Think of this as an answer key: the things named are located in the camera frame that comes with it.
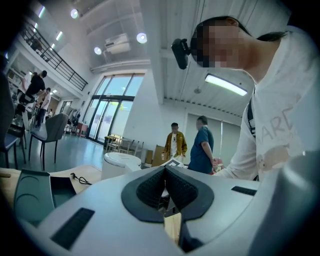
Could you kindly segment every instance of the head-mounted camera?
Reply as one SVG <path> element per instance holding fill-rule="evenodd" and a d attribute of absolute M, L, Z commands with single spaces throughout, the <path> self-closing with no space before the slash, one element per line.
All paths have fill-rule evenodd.
<path fill-rule="evenodd" d="M 185 70 L 188 66 L 188 55 L 191 53 L 187 45 L 187 39 L 177 38 L 173 41 L 171 49 L 179 68 Z"/>

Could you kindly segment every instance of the glass door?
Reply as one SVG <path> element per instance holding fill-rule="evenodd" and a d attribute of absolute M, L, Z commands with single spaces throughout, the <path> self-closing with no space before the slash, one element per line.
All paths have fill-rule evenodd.
<path fill-rule="evenodd" d="M 88 138 L 103 144 L 105 136 L 109 134 L 110 126 L 116 113 L 119 102 L 101 100 L 91 119 Z"/>
<path fill-rule="evenodd" d="M 103 113 L 104 113 L 107 105 L 108 105 L 108 101 L 106 101 L 106 100 L 100 101 L 97 108 L 96 108 L 95 114 L 93 115 L 93 117 L 91 119 L 89 138 L 92 140 L 96 139 L 97 131 L 100 126 L 102 116 L 103 116 Z"/>
<path fill-rule="evenodd" d="M 111 101 L 108 103 L 108 106 L 106 107 L 106 110 L 104 111 L 102 122 L 100 124 L 99 131 L 97 133 L 96 140 L 98 142 L 104 142 L 105 136 L 109 134 L 110 126 L 112 123 L 112 120 L 114 119 L 117 107 L 119 105 L 119 102 Z"/>

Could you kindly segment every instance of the yellow jacket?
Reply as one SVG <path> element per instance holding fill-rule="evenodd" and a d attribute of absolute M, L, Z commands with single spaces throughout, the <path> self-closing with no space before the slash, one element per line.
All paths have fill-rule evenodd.
<path fill-rule="evenodd" d="M 167 153 L 166 158 L 168 160 L 169 156 L 171 155 L 171 138 L 172 132 L 169 133 L 168 137 L 166 138 L 164 150 L 162 153 Z M 173 157 L 185 155 L 187 152 L 187 143 L 184 134 L 181 131 L 178 131 L 176 134 L 176 154 Z"/>

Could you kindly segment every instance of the table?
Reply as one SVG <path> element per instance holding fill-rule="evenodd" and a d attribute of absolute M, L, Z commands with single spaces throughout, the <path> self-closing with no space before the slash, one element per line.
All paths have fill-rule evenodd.
<path fill-rule="evenodd" d="M 14 209 L 15 192 L 20 173 L 20 170 L 0 168 L 1 190 L 12 209 Z M 101 181 L 101 170 L 92 165 L 81 165 L 68 170 L 50 172 L 50 175 L 53 177 L 70 177 L 71 173 L 74 173 L 77 177 L 84 177 L 92 184 Z M 80 184 L 77 179 L 70 178 L 70 180 L 77 194 L 89 187 L 89 185 Z M 180 213 L 164 218 L 164 230 L 176 244 L 179 240 L 180 224 Z"/>
<path fill-rule="evenodd" d="M 12 209 L 14 208 L 15 192 L 20 173 L 20 170 L 0 168 L 1 190 Z M 68 170 L 50 172 L 50 176 L 70 177 L 71 173 L 74 173 L 77 177 L 84 177 L 92 184 L 101 181 L 101 170 L 92 165 L 81 165 Z M 77 194 L 89 187 L 89 185 L 79 183 L 77 179 L 70 178 L 70 180 Z"/>

